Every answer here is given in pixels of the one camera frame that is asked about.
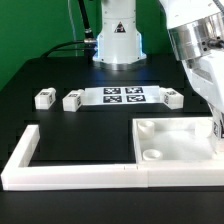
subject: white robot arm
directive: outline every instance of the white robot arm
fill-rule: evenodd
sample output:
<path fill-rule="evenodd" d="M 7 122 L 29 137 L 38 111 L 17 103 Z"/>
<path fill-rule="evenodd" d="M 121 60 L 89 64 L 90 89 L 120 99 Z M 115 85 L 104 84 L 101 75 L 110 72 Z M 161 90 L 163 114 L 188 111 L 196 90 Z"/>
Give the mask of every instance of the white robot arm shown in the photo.
<path fill-rule="evenodd" d="M 136 29 L 136 0 L 101 0 L 102 31 L 97 38 L 95 66 L 132 69 L 143 63 L 141 34 Z"/>
<path fill-rule="evenodd" d="M 213 145 L 224 151 L 224 15 L 222 0 L 160 0 L 177 60 L 213 113 Z"/>

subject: black cable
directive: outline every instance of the black cable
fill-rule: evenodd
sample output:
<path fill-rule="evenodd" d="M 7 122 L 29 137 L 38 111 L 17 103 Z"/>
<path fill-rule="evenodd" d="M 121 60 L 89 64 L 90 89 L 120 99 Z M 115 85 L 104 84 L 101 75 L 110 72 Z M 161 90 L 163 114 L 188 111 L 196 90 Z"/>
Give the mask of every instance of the black cable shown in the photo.
<path fill-rule="evenodd" d="M 213 0 L 216 6 L 220 9 L 220 11 L 224 14 L 224 6 L 219 0 Z"/>
<path fill-rule="evenodd" d="M 58 48 L 66 47 L 66 46 L 71 46 L 75 44 L 83 44 L 83 40 L 78 40 L 78 41 L 70 41 L 64 44 L 58 44 L 55 47 L 51 48 L 49 51 L 45 52 L 44 54 L 41 55 L 41 57 L 47 57 L 49 54 L 51 54 L 53 51 L 57 50 Z"/>
<path fill-rule="evenodd" d="M 207 43 L 210 49 L 221 49 L 224 48 L 223 40 L 209 40 Z"/>
<path fill-rule="evenodd" d="M 94 38 L 92 29 L 90 28 L 90 25 L 89 25 L 89 19 L 88 19 L 87 13 L 86 13 L 86 7 L 84 4 L 84 1 L 78 0 L 78 2 L 79 2 L 79 8 L 80 8 L 80 11 L 82 14 L 83 24 L 85 27 L 85 37 L 86 38 Z"/>
<path fill-rule="evenodd" d="M 71 49 L 57 49 L 54 51 L 84 51 L 84 50 L 94 50 L 94 48 L 71 48 Z"/>

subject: black table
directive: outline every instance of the black table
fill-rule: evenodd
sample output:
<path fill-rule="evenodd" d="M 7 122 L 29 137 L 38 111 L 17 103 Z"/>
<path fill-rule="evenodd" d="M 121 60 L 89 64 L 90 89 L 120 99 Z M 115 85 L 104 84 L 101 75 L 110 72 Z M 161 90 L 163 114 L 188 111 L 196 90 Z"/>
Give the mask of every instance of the black table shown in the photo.
<path fill-rule="evenodd" d="M 71 90 L 89 87 L 172 87 L 185 96 L 184 108 L 163 104 L 82 106 L 63 112 Z M 43 88 L 57 90 L 49 111 L 35 109 Z M 29 166 L 135 163 L 132 119 L 210 116 L 192 91 L 173 55 L 148 56 L 132 71 L 94 68 L 84 57 L 27 61 L 0 92 L 2 171 L 28 124 L 39 124 L 41 139 Z M 222 223 L 223 187 L 97 189 L 51 192 L 0 191 L 0 223 Z"/>

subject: white border frame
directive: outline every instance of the white border frame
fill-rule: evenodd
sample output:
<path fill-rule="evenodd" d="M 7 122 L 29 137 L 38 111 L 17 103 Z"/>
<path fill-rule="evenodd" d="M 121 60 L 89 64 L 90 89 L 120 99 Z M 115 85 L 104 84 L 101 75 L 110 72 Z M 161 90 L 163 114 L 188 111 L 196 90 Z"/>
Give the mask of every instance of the white border frame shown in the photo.
<path fill-rule="evenodd" d="M 39 139 L 39 126 L 28 125 L 1 174 L 4 190 L 147 187 L 136 164 L 27 167 Z"/>
<path fill-rule="evenodd" d="M 133 120 L 137 164 L 119 165 L 28 167 L 40 139 L 39 126 L 28 125 L 1 174 L 3 189 L 36 191 L 224 185 L 224 159 L 141 162 L 137 133 L 140 120 L 143 119 Z"/>

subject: small white cube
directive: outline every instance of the small white cube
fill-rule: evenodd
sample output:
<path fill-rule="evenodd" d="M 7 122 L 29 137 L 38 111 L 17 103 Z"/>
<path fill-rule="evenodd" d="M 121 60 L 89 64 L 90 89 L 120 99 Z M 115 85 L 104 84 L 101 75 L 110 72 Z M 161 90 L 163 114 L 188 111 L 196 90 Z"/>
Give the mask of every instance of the small white cube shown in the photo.
<path fill-rule="evenodd" d="M 51 105 L 55 102 L 55 93 L 54 88 L 42 89 L 35 96 L 35 105 L 37 110 L 48 110 Z"/>
<path fill-rule="evenodd" d="M 84 90 L 71 91 L 62 101 L 64 111 L 76 112 L 82 106 Z"/>
<path fill-rule="evenodd" d="M 184 96 L 172 88 L 160 91 L 162 102 L 171 110 L 180 109 L 184 106 Z"/>

